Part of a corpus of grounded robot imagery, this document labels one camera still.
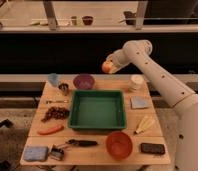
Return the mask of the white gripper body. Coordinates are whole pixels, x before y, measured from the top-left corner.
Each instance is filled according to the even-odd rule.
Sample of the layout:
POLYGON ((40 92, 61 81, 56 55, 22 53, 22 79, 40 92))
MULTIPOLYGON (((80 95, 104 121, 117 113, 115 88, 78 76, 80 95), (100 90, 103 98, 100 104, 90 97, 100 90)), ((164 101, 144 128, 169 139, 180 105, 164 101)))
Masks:
POLYGON ((127 65, 127 59, 122 51, 115 51, 110 55, 112 66, 116 69, 124 68, 127 65))

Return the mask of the translucent gripper fingers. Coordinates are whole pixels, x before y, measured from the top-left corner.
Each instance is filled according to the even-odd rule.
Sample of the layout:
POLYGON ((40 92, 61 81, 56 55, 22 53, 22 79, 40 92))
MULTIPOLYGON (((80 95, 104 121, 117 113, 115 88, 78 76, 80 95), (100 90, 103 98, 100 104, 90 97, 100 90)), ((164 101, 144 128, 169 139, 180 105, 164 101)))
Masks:
POLYGON ((117 60, 113 56, 108 56, 105 60, 105 62, 110 62, 112 64, 112 67, 110 69, 110 72, 108 74, 113 74, 119 71, 119 64, 117 60))

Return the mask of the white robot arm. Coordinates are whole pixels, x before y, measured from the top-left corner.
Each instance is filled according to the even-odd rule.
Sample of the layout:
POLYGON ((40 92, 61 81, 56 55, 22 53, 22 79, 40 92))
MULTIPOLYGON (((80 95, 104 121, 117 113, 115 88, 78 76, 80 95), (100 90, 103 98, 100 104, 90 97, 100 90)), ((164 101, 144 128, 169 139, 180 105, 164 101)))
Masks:
POLYGON ((106 58, 102 70, 113 74, 132 63, 146 76, 179 116, 175 171, 198 171, 198 94, 153 61, 151 52, 149 40, 127 41, 106 58))

